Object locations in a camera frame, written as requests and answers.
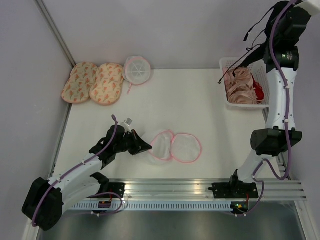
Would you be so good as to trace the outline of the white pink mesh laundry bag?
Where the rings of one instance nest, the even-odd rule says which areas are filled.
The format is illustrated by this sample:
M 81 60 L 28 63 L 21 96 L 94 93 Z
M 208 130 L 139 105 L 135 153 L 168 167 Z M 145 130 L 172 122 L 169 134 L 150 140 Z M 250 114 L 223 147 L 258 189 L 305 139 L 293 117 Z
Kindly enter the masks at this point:
M 191 164 L 202 154 L 201 142 L 190 133 L 157 130 L 146 132 L 142 140 L 152 147 L 145 155 L 145 160 L 152 165 L 164 165 L 171 161 Z

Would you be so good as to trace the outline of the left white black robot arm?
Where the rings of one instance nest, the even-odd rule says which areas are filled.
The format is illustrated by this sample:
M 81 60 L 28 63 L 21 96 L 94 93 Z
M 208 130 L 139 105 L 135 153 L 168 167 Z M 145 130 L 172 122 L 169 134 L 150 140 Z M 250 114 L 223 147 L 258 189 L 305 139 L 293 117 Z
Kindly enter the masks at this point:
M 111 164 L 117 154 L 129 152 L 135 156 L 151 149 L 135 130 L 112 125 L 80 163 L 49 179 L 34 180 L 22 213 L 31 220 L 33 227 L 48 231 L 78 202 L 91 196 L 104 198 L 108 195 L 109 179 L 100 171 Z

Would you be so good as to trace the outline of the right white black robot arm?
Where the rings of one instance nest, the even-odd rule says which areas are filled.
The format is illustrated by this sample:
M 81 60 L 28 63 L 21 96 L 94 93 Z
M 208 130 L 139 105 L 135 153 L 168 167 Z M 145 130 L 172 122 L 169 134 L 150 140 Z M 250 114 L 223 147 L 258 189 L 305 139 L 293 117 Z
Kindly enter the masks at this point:
M 271 16 L 264 33 L 266 40 L 240 64 L 247 67 L 263 60 L 269 87 L 269 110 L 264 129 L 251 134 L 251 152 L 245 163 L 230 177 L 228 192 L 241 197 L 250 182 L 257 182 L 256 173 L 270 158 L 287 154 L 284 176 L 275 175 L 283 181 L 291 170 L 292 147 L 302 140 L 302 132 L 296 130 L 294 120 L 294 86 L 299 68 L 297 43 L 311 19 L 309 10 L 301 0 L 280 1 L 270 8 Z

